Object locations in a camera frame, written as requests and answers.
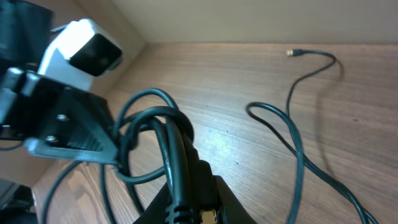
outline cable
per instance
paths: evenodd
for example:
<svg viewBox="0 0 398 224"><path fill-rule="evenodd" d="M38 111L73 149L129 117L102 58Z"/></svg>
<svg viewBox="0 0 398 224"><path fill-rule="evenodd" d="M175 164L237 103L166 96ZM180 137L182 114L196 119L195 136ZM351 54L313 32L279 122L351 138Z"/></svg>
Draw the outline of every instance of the cable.
<svg viewBox="0 0 398 224"><path fill-rule="evenodd" d="M298 131L294 122L289 118L289 116L287 116L283 111L276 108L275 106L261 102L252 102L246 106L246 112L249 114L249 116L254 118L255 120L261 121L259 117L257 117L250 111L250 108L252 107L262 108L278 115L285 122L285 124L290 130L290 133L292 133L293 143L297 149L296 153L297 173L296 173L296 183L295 183L292 207L290 208L289 217L287 218L286 223L289 224L295 223L297 214L299 212L302 189L303 189L303 179L304 179L304 159L303 159L304 152L303 152L303 143L301 140L300 132Z"/></svg>
<svg viewBox="0 0 398 224"><path fill-rule="evenodd" d="M11 146L11 147L0 147L0 151L11 151L11 150L14 150L14 149L17 149L17 148L19 148L19 147L21 147L22 146L22 142L21 143L19 143L19 144L16 144L15 146Z"/></svg>
<svg viewBox="0 0 398 224"><path fill-rule="evenodd" d="M289 106L290 106L290 101L294 92L294 88L296 87L296 85L301 82L302 80L312 77L326 69L328 69L329 67L331 67L335 62L336 62L336 57L333 54L330 54L328 52L323 52L320 50L302 50L302 49L295 49L295 50L290 50L287 52L288 56L299 56L299 55L303 55L303 54L320 54L320 55L324 55L327 57L332 58L332 62L330 62L328 65L314 71L311 72L307 75L304 75L300 78L298 78L296 81L294 81L293 85L290 88L289 91L289 95L287 97L287 101L286 101L286 114L287 116L289 116ZM282 135L272 126L270 125L267 121L263 120L262 118L254 115L251 111L250 108L252 107L260 107L260 108L264 108L267 110L270 110L270 108L274 108L271 105L267 105L265 103L259 103L259 102L253 102L250 103L246 106L246 112L248 113L248 115L252 118L254 118L256 121L266 125L281 141L282 143L293 153L293 155L297 156L297 160L301 160L299 159L299 153L301 151L300 148L297 147L296 142L295 142L295 138L297 137L297 135L299 134L298 130L292 129L289 127L289 131L290 131L290 135L292 137L292 139L294 140L294 144L297 150L295 150L283 137ZM327 173L325 173L324 171L322 171L321 169L319 169L314 163L312 163L308 157L306 155L303 155L303 161L304 161L304 165L310 170L312 171L315 175L317 175L319 178L321 178L321 180L325 181L327 184L329 184L330 186L332 186L337 192L339 192L342 196L344 196L347 200L349 200L355 207L355 209L358 212L358 215L362 221L362 223L368 224L369 220L373 223L373 224L378 224L377 220L365 209L362 207L362 205L359 203L358 199L354 196L354 194L341 182L339 182L338 180L334 179L333 177L331 177L330 175L328 175ZM294 208L295 205L295 201L293 201L292 203L292 208ZM291 223L292 221L292 217L295 214L295 210L291 209L290 210L290 215L287 219L287 223Z"/></svg>
<svg viewBox="0 0 398 224"><path fill-rule="evenodd" d="M170 189L173 202L181 204L190 203L190 185L188 173L188 161L185 153L185 146L183 143L183 136L173 121L167 118L166 130L169 137L170 160L173 186Z"/></svg>
<svg viewBox="0 0 398 224"><path fill-rule="evenodd" d="M167 103L168 106L151 107L144 111L139 111L135 114L132 114L127 118L124 118L127 110L139 98L142 98L143 96L147 95L159 96ZM156 116L166 117L166 125L161 123L159 119L156 118ZM126 124L129 124L129 127L127 128L125 135L122 136L119 133L119 130ZM123 106L119 116L117 117L114 123L112 129L112 138L114 141L120 142L120 150L118 158L119 163L115 165L114 170L117 176L122 181L124 181L127 186L131 187L129 194L132 197L132 200L140 214L142 214L144 210L142 209L142 212L140 212L139 207L142 208L142 205L137 197L134 185L143 184L152 181L162 176L163 174L166 174L167 184L170 189L170 195L173 198L174 194L176 194L175 195L176 197L179 197L179 195L181 194L181 188L178 186L174 186L174 182L176 182L179 185L181 183L182 184L187 183L188 181L188 177L186 175L181 176L178 174L178 172L176 172L176 170L185 169L181 164L184 164L184 160L186 161L187 159L186 156L182 155L180 157L177 157L178 159L176 158L173 159L170 156L171 154L175 154L174 153L175 150L170 150L169 148L172 148L176 140L170 139L171 131L168 131L166 127L172 124L176 125L175 129L172 130L174 134L179 133L182 135L186 135L188 136L189 140L193 141L193 136L194 136L193 126L189 121L189 119L181 111L178 110L177 104L174 102L174 100L170 95L156 88L150 88L137 92ZM132 177L131 171L129 170L129 156L128 156L129 151L134 149L138 145L138 134L148 130L153 130L156 133L157 141L159 143L160 151L162 153L164 166L149 174L145 174L139 177ZM181 154L182 152L185 151L184 150L177 151L177 154ZM103 192L106 193L106 186L104 182L105 182L104 174L101 172L101 186L102 186L101 189L103 190ZM109 204L109 199L107 194L103 194L103 198L106 207L106 212L108 213L108 216L110 217L109 219L112 222L112 220L114 220L114 216L111 211L111 206Z"/></svg>
<svg viewBox="0 0 398 224"><path fill-rule="evenodd" d="M40 216L40 221L42 222L42 224L47 223L47 214L49 212L51 199L52 199L56 189L61 184L62 180L70 173L70 171L72 171L79 164L81 164L81 161L73 161L71 164L69 164L69 166L61 172L61 174L55 180L54 184L51 186L47 196L44 199L43 210L42 210L42 214Z"/></svg>

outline wooden shelf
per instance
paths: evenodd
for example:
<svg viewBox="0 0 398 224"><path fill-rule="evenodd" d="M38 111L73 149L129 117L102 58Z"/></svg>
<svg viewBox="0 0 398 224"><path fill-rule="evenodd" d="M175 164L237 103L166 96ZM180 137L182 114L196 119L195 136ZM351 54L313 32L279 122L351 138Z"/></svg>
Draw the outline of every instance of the wooden shelf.
<svg viewBox="0 0 398 224"><path fill-rule="evenodd" d="M398 46L282 44L150 45L108 93L113 115L138 90L157 87L177 101L195 128L195 147L221 175L258 223L284 223L292 200L296 160L244 106L263 101L284 109L292 82L326 64L319 55L288 58L291 48L334 53L343 67L300 83L291 104L306 155L342 181L380 223L398 220ZM129 111L163 105L154 96ZM289 139L276 116L259 114ZM153 133L140 136L130 153L134 175L162 165ZM67 162L57 161L34 186L39 212L52 182ZM118 223L138 214L111 167L109 197ZM107 223L98 186L98 165L80 165L61 184L49 223ZM138 185L145 206L165 178ZM306 170L297 223L359 223L354 207Z"/></svg>

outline wooden surface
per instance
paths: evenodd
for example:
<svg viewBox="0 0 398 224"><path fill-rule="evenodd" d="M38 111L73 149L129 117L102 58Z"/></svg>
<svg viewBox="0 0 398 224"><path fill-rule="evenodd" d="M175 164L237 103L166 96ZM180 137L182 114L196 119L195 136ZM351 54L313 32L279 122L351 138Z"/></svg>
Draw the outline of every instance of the wooden surface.
<svg viewBox="0 0 398 224"><path fill-rule="evenodd" d="M0 147L12 147L19 143L1 140ZM11 151L2 151L0 155L0 179L28 187L33 187L53 162L52 159L31 156L23 146Z"/></svg>
<svg viewBox="0 0 398 224"><path fill-rule="evenodd" d="M319 55L288 58L294 47L334 53L344 65L301 83L291 104L306 155L342 181L379 223L398 220L398 46L165 44L151 45L121 77L107 99L114 115L138 90L157 87L174 97L195 128L195 147L221 175L258 223L284 223L295 179L295 157L244 107L263 101L284 109L291 83L328 63ZM130 110L164 103L149 96ZM257 110L289 139L275 115ZM133 173L161 166L153 133L140 136L130 154ZM33 188L40 211L65 161L56 162ZM118 223L137 212L120 180L107 171ZM148 206L165 178L138 186ZM60 186L49 223L107 223L98 187L98 165L81 165ZM359 223L353 206L305 171L297 223Z"/></svg>

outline power cord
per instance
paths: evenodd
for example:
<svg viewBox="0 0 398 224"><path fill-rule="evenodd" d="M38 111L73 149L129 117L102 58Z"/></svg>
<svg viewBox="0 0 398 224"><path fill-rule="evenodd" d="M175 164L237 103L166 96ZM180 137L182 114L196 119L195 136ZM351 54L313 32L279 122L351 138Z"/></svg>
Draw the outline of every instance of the power cord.
<svg viewBox="0 0 398 224"><path fill-rule="evenodd" d="M124 118L127 110L139 99L142 98L143 96L147 95L156 95L163 99L168 107L166 106L158 106L158 107L153 107L146 109L144 111L140 111L138 113L132 114L128 116L127 118ZM176 118L177 120L184 120L185 128L189 130L191 139L193 140L193 128L192 125L190 124L188 118L178 110L178 106L176 102L173 100L173 98L168 95L166 92L156 89L156 88L151 88L147 90L142 90L136 93L122 108L118 118L116 119L116 122L113 126L112 130L112 137L114 140L118 138L119 130L122 128L124 125L130 123L129 128L126 131L125 136L122 136L121 138L121 163L119 164L120 167L116 166L115 167L115 172L117 173L118 177L125 181L126 186L127 186L127 191L129 192L130 197L132 198L132 201L134 205L136 206L138 212L140 215L144 213L143 206L141 202L138 199L136 190L134 188L134 185L136 184L143 184L149 181L152 181L163 174L166 173L167 176L167 183L169 185L169 189L172 189L172 183L173 180L171 178L171 165L170 165L170 155L169 155L169 149L168 149L168 138L167 134L164 130L164 125L155 117L156 114L158 116L167 116L171 115L171 117ZM145 121L147 118L149 119L149 122L147 124L143 124L143 121ZM131 177L131 171L129 170L129 159L128 159L128 149L129 147L134 147L137 145L137 135L141 131L148 131L148 130L154 130L159 142L160 146L160 151L162 153L163 157L163 162L164 162L164 167L161 167L149 174L142 175L140 177ZM105 184L105 172L104 172L104 165L100 165L100 186L101 186L101 192L103 195L103 201L104 201L104 206L106 213L108 214L109 220L111 224L116 224L116 219L113 215L108 194L106 193L106 184Z"/></svg>
<svg viewBox="0 0 398 224"><path fill-rule="evenodd" d="M321 180L325 181L327 184L332 186L335 190L337 190L337 192L339 192L342 196L344 196L347 200L349 200L354 205L363 224L368 224L369 220L373 224L377 224L378 223L377 220L360 204L358 199L354 196L354 194L344 184L342 184L338 180L334 179L333 177L331 177L330 175L328 175L327 173L325 173L324 171L319 169L314 163L312 163L310 161L310 159L303 153L302 145L300 145L301 139L299 142L297 141L297 138L300 138L300 133L297 130L297 128L295 128L294 123L292 122L292 120L290 119L290 116L289 116L289 112L290 112L289 106L290 106L290 101L292 99L292 95L294 92L294 88L302 80L312 77L312 76L330 68L333 64L336 63L336 57L333 54L328 53L328 52L323 52L321 50L295 49L295 50L287 51L287 55L291 56L291 57L295 57L295 56L299 56L299 55L303 55L303 54L324 55L324 56L330 57L332 59L332 62L330 62L328 65L326 65L318 70L315 70L314 72L311 72L307 75L304 75L304 76L296 79L296 81L293 82L293 85L290 87L289 95L288 95L287 101L286 101L286 113L281 112L281 110L279 110L275 106L268 105L266 103L261 103L261 102L253 102L246 106L246 112L248 113L248 115L250 117L252 117L253 119L255 119L256 121L266 125L280 139L280 141L282 141L282 143L293 153L293 155L297 157L297 174L296 174L295 194L294 194L294 199L292 202L292 208L290 209L290 213L289 213L286 223L288 223L288 224L294 223L295 219L297 217L297 214L298 214L298 210L299 210L299 206L300 206L301 191L302 191L302 182L303 182L303 169L301 166L302 162L303 162L303 164L310 171L312 171L315 175L317 175L319 178L321 178ZM295 145L296 150L282 137L282 135L272 125L270 125L267 121L263 120L262 118L254 115L250 111L250 108L253 108L253 107L259 107L259 108L269 110L269 111L277 114L279 117L281 117L285 121L285 123L287 124L287 126L289 128L290 135L293 139L293 143Z"/></svg>
<svg viewBox="0 0 398 224"><path fill-rule="evenodd" d="M47 215L49 213L51 199L54 196L55 191L57 190L58 186L61 184L62 180L72 171L75 167L81 164L81 161L73 161L67 168L65 168L61 174L55 179L54 184L52 184L47 196L44 199L42 213L40 215L40 221L42 224L47 223Z"/></svg>

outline gold connector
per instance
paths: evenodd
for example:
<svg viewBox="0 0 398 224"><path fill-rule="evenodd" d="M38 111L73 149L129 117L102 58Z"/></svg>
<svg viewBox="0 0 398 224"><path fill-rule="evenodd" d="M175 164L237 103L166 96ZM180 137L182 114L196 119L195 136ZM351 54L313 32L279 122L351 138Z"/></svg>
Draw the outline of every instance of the gold connector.
<svg viewBox="0 0 398 224"><path fill-rule="evenodd" d="M293 50L288 50L286 53L287 53L287 56L289 56L289 57L293 56Z"/></svg>
<svg viewBox="0 0 398 224"><path fill-rule="evenodd" d="M217 213L216 210L201 211L201 223L202 224L217 224Z"/></svg>

